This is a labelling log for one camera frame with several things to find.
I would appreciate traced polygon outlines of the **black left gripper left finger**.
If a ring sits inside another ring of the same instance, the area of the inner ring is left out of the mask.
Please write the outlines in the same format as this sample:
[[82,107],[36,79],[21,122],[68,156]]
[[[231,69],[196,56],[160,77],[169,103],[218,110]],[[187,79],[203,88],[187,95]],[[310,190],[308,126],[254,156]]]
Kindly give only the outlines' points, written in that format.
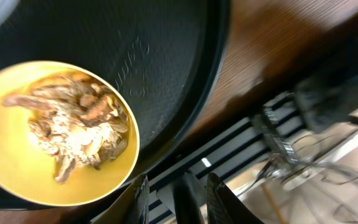
[[147,224],[149,193],[148,178],[141,174],[94,224]]

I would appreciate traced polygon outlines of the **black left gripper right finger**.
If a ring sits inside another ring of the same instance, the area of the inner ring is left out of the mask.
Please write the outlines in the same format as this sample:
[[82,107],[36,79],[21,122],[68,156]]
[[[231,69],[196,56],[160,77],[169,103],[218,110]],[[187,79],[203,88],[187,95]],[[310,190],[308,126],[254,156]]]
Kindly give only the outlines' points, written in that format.
[[215,173],[208,174],[206,195],[209,224],[263,224]]

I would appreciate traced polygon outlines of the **food scraps pile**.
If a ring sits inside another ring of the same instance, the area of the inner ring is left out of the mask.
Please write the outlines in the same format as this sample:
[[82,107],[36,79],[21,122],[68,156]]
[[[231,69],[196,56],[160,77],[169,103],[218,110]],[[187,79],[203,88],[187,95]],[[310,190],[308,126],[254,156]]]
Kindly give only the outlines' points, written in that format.
[[84,73],[54,73],[34,83],[26,95],[5,97],[2,105],[37,113],[27,124],[38,147],[59,164],[59,184],[78,167],[99,169],[128,144],[127,111],[112,89]]

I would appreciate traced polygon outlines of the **yellow plastic bowl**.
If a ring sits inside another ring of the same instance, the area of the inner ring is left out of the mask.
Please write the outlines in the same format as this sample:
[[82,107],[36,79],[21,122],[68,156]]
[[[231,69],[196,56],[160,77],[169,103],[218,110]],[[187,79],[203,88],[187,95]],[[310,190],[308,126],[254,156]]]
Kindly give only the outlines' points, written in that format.
[[1,102],[12,93],[25,93],[30,85],[57,72],[77,71],[99,82],[103,79],[83,68],[63,62],[33,61],[0,70],[0,187],[24,200],[41,205],[69,207],[97,201],[117,190],[130,176],[140,151],[139,129],[126,102],[129,142],[115,160],[73,172],[67,183],[53,179],[54,159],[37,149],[35,137],[26,125],[32,116],[21,108],[6,108]]

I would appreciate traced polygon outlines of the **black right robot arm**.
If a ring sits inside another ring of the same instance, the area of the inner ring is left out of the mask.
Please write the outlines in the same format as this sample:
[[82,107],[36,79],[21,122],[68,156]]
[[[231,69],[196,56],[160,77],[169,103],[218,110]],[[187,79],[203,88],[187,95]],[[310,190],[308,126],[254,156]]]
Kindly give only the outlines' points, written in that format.
[[[314,133],[322,133],[336,123],[358,126],[358,115],[354,114],[358,110],[358,75],[335,81],[311,77],[296,86],[293,99],[306,127]],[[251,122],[284,163],[295,167],[303,162],[292,144],[278,132],[271,107],[262,107]]]

